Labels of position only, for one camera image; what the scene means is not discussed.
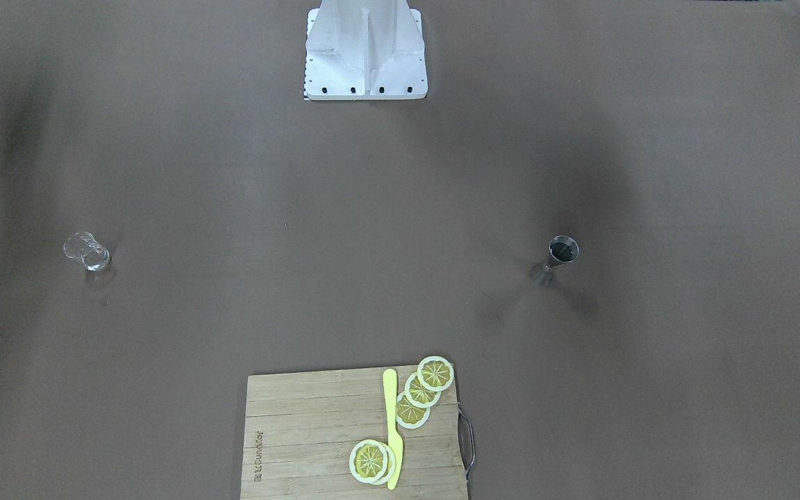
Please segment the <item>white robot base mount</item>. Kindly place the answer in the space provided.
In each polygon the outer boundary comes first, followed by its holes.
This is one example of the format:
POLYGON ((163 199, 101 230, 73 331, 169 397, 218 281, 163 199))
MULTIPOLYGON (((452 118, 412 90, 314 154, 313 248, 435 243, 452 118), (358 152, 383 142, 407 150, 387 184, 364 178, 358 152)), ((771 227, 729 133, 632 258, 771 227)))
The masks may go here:
POLYGON ((428 95, 422 14, 406 1, 324 1, 306 21, 303 97, 399 101, 428 95))

